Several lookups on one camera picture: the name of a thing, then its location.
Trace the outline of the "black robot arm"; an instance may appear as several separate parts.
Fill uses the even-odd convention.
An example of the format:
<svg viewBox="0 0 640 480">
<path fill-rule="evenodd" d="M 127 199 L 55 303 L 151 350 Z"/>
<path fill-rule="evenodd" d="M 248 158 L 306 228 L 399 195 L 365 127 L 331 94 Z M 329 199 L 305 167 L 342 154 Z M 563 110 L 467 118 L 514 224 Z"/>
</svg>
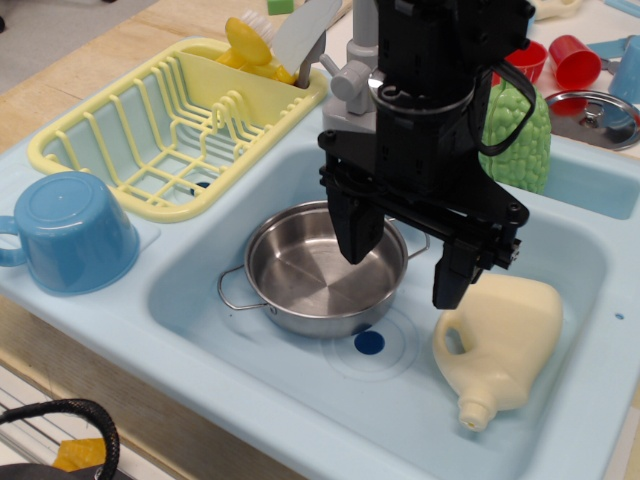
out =
<svg viewBox="0 0 640 480">
<path fill-rule="evenodd" d="M 526 1 L 358 1 L 347 64 L 321 57 L 335 101 L 318 139 L 320 175 L 340 251 L 361 262 L 386 216 L 440 239 L 439 309 L 511 264 L 529 217 L 479 159 L 508 147 L 482 140 L 493 77 L 536 97 L 507 60 L 527 47 L 533 13 Z"/>
</svg>

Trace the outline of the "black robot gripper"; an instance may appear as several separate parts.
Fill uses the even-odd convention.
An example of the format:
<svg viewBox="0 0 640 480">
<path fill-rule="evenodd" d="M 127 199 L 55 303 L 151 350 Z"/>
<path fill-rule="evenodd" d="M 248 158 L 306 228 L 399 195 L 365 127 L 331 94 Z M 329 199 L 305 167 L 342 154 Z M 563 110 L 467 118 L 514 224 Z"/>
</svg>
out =
<svg viewBox="0 0 640 480">
<path fill-rule="evenodd" d="M 509 145 L 482 141 L 491 77 L 485 70 L 426 86 L 376 73 L 375 131 L 325 130 L 318 138 L 341 254 L 353 265 L 363 261 L 380 242 L 386 215 L 441 239 L 437 309 L 456 309 L 482 269 L 509 267 L 520 246 L 517 231 L 528 220 L 526 207 L 479 162 L 480 153 Z"/>
</svg>

